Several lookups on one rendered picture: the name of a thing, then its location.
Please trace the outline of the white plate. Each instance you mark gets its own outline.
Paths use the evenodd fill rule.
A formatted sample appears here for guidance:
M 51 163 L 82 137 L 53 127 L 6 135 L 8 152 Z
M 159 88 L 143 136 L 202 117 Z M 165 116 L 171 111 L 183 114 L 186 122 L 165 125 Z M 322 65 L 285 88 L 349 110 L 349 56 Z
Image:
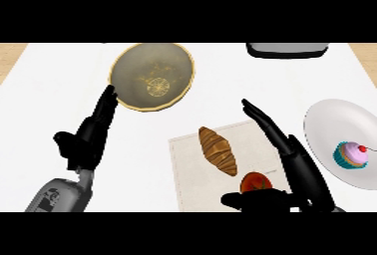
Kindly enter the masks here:
M 377 117 L 343 100 L 323 100 L 307 110 L 303 120 L 306 141 L 313 155 L 331 174 L 347 184 L 377 190 Z M 368 164 L 344 169 L 332 159 L 341 141 L 353 141 L 368 148 Z

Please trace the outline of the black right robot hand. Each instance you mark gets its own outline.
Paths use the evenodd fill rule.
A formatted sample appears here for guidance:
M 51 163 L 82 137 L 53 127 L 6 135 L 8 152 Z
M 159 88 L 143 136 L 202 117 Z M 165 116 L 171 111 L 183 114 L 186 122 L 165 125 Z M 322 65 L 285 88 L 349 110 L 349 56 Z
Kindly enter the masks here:
M 255 121 L 278 150 L 291 192 L 275 188 L 232 192 L 221 196 L 220 203 L 242 213 L 288 212 L 291 207 L 301 212 L 332 212 L 335 204 L 328 186 L 300 141 L 292 134 L 282 133 L 269 116 L 247 99 L 241 103 L 244 113 Z

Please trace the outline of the beige placemat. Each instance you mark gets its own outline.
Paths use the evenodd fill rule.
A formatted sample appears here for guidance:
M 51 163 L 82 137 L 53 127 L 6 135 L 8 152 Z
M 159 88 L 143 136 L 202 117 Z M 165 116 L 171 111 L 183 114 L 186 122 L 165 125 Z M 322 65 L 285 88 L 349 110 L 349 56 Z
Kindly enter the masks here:
M 272 187 L 289 192 L 278 151 L 254 121 L 212 130 L 229 142 L 235 156 L 236 176 L 229 176 L 205 160 L 198 133 L 170 140 L 178 209 L 189 211 L 235 212 L 220 203 L 220 197 L 239 191 L 244 176 L 261 173 Z

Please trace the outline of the pink cupcake with cherry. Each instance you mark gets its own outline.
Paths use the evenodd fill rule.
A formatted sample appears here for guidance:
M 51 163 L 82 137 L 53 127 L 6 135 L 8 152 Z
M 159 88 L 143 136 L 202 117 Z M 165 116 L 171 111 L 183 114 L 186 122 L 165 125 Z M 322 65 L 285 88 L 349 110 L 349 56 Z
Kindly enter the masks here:
M 368 148 L 353 141 L 341 141 L 332 151 L 332 159 L 344 169 L 359 169 L 368 164 Z

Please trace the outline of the red tomato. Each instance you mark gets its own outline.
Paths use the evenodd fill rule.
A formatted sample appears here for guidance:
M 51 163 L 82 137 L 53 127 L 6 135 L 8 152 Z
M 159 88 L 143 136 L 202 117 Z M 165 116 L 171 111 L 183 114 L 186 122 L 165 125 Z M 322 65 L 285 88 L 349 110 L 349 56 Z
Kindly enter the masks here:
M 239 192 L 241 193 L 245 193 L 248 191 L 261 190 L 261 189 L 270 189 L 270 188 L 272 188 L 270 181 L 261 173 L 249 172 L 244 176 L 244 178 L 241 180 L 241 184 L 239 184 Z

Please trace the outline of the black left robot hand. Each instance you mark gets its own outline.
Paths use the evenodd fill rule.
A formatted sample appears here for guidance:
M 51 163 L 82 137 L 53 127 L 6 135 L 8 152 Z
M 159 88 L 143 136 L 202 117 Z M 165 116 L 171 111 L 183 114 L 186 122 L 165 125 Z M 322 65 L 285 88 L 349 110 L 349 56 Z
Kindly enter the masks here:
M 93 114 L 84 118 L 76 133 L 59 131 L 53 136 L 60 156 L 68 159 L 68 170 L 94 170 L 100 163 L 118 105 L 116 96 L 113 86 L 108 85 Z

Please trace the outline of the brown croissant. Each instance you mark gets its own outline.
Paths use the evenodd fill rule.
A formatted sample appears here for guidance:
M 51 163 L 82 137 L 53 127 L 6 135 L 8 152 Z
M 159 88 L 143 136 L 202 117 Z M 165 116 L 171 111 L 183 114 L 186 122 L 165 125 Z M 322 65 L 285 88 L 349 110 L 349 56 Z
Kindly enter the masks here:
M 201 152 L 210 164 L 229 176 L 236 176 L 236 163 L 227 140 L 207 127 L 198 129 Z

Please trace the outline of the grey bowl with gold rim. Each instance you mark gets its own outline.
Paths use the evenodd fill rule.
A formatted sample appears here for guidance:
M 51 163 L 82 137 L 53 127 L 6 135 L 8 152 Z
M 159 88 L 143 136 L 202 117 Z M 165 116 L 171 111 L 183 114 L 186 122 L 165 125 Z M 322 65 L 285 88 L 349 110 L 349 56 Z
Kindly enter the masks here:
M 193 79 L 193 59 L 176 43 L 140 43 L 116 57 L 109 84 L 119 104 L 137 112 L 156 112 L 184 97 Z

